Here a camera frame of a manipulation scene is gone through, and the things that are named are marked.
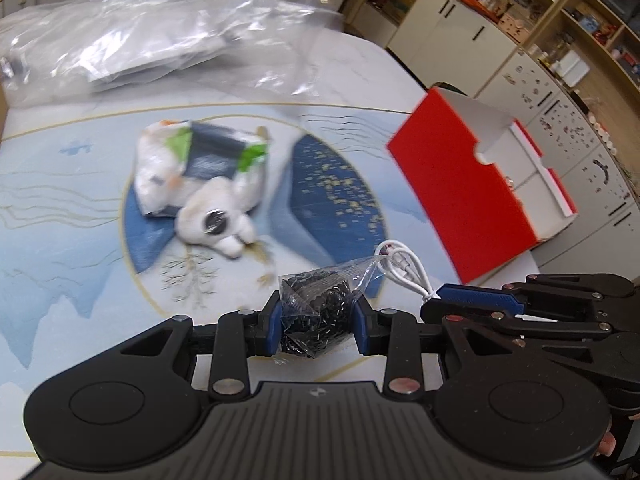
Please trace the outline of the person's right hand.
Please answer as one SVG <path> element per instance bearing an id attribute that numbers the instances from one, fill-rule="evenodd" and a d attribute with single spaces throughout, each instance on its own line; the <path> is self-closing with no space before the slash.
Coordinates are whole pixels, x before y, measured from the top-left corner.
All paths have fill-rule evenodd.
<path id="1" fill-rule="evenodd" d="M 633 456 L 639 449 L 639 414 L 616 412 L 612 415 L 608 430 L 598 447 L 598 453 L 606 457 Z"/>

